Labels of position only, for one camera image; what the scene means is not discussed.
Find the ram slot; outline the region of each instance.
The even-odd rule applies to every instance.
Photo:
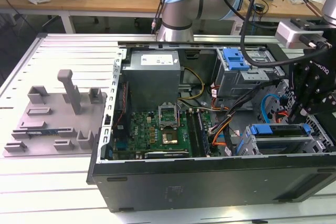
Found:
[[[193,118],[194,118],[197,138],[198,138],[198,145],[200,147],[201,157],[205,157],[207,154],[209,154],[210,149],[209,149],[208,140],[206,138],[201,114],[199,112],[194,112]]]
[[[198,145],[198,138],[196,134],[194,119],[193,119],[193,113],[187,112],[187,125],[188,125],[188,132],[189,132],[189,139],[190,139],[190,145],[193,157],[200,157],[200,147]]]

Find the motherboard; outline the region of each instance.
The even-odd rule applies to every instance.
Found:
[[[207,111],[132,112],[129,137],[114,141],[114,159],[209,156],[208,128],[211,126]]]

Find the gray power supply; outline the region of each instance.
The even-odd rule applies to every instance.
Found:
[[[134,51],[122,74],[129,82],[133,111],[157,110],[178,97],[180,61],[177,51]]]

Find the yellow wire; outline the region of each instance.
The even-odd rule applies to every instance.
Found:
[[[192,69],[190,69],[190,68],[186,68],[186,67],[185,67],[185,69],[189,70],[191,73],[193,73],[193,74],[198,78],[198,80],[199,80],[199,81],[201,82],[201,84],[202,84],[202,89],[201,89],[200,93],[197,94],[197,95],[194,95],[194,96],[192,96],[192,97],[183,97],[183,98],[179,98],[179,100],[181,100],[181,99],[183,99],[183,100],[196,99],[196,98],[200,97],[200,96],[203,94],[203,92],[204,92],[204,85],[205,85],[205,84],[204,84],[203,80],[199,77],[199,75],[196,74],[196,73],[194,72],[194,70],[192,70]]]

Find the green circuit board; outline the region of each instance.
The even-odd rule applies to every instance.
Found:
[[[206,129],[212,126],[211,117],[208,112],[201,115],[203,125]],[[161,121],[173,121],[175,119],[173,111],[166,111],[162,114]],[[179,127],[176,129],[160,128],[159,126],[159,112],[133,112],[131,118],[131,137],[128,140],[128,152],[148,152],[148,151],[181,151],[192,154],[192,147],[189,138],[188,124],[186,111],[178,111],[177,121]]]

